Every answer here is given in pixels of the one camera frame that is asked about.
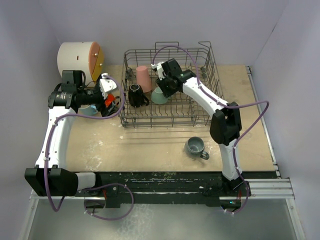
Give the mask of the light blue ceramic mug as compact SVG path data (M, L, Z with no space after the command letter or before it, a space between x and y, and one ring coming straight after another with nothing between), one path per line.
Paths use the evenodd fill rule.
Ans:
M78 114L84 115L84 116L94 116L98 113L98 110L95 105L88 105L84 107L80 107L78 109Z

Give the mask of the grey blue round mug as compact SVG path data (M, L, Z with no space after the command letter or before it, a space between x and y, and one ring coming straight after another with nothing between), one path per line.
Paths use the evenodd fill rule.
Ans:
M197 136L189 138L184 145L185 153L192 158L208 160L210 155L205 151L204 141Z

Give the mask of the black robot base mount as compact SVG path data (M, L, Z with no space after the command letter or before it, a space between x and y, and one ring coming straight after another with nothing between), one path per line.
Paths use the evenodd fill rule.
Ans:
M227 183L220 171L97 172L96 187L77 197L106 199L107 208L121 204L188 204L218 207L220 198L246 196L242 182Z

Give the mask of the sage green ceramic mug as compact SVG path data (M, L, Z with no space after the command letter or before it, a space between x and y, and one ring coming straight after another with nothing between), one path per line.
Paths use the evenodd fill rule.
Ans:
M151 94L151 101L154 104L162 105L168 102L168 98L166 98L159 87L156 87Z

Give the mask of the orange ceramic mug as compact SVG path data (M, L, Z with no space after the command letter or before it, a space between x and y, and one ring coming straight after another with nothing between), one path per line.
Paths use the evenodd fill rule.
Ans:
M104 104L107 109L117 107L120 103L120 97L114 96L113 94L108 94L106 100L104 101Z

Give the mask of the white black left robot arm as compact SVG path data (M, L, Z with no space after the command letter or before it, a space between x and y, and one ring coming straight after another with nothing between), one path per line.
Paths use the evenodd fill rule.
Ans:
M103 184L93 172L67 170L67 148L71 129L82 105L94 105L100 119L110 119L105 104L107 96L119 90L121 84L107 73L101 74L92 90L85 88L86 75L82 70L63 70L62 82L48 97L48 126L43 147L32 168L24 173L25 180L38 196L74 196L85 189L91 196L103 191Z

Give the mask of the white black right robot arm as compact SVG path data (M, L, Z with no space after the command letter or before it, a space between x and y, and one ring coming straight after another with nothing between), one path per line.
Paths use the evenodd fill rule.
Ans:
M177 92L184 93L198 103L211 117L209 134L219 145L222 160L222 190L228 196L235 195L244 182L239 166L237 140L242 129L240 110L236 102L228 103L204 86L191 70L182 70L172 58L151 64L157 72L156 84L168 98Z

